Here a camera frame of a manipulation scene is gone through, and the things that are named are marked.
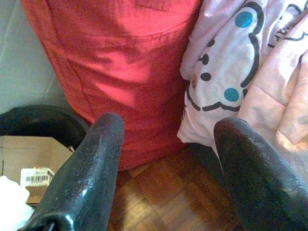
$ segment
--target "wooden floor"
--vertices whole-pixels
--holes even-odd
[[[108,231],[231,231],[238,225],[230,197],[188,149],[118,174]]]

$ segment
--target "red fabric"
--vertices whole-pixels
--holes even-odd
[[[201,0],[22,0],[64,89],[90,122],[126,125],[120,170],[170,154],[187,83],[180,63]]]

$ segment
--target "barcode label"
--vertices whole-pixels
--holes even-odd
[[[44,180],[48,180],[48,176],[26,177],[26,181],[30,182],[42,182]]]
[[[54,173],[48,167],[23,168],[20,176],[20,186],[49,186]]]

